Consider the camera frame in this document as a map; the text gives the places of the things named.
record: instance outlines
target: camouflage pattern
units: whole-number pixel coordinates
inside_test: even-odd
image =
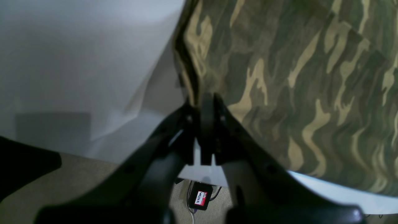
[[[398,195],[394,0],[188,0],[175,53],[190,101],[218,92],[287,169]]]

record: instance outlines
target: red label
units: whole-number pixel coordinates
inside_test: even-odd
[[[198,191],[198,194],[195,199],[195,204],[200,205],[200,206],[205,205],[206,196],[207,196],[207,192]]]

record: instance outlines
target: white cable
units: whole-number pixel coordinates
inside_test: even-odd
[[[191,217],[192,217],[192,224],[195,224],[195,218],[193,217],[193,214],[190,212]]]

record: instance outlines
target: green camouflage cover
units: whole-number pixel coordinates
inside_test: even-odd
[[[190,102],[218,92],[286,169],[398,195],[394,0],[188,0],[175,53]]]

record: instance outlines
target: floor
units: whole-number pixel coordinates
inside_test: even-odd
[[[84,194],[117,168],[112,163],[68,154],[61,154],[61,157],[61,169],[35,180],[4,199],[0,204],[0,223],[31,224],[43,206],[61,204]],[[170,200],[178,224],[192,223],[185,203],[188,186],[188,180],[175,185]],[[222,188],[206,211],[199,210],[195,214],[195,223],[223,223],[224,215],[231,206],[229,191]]]

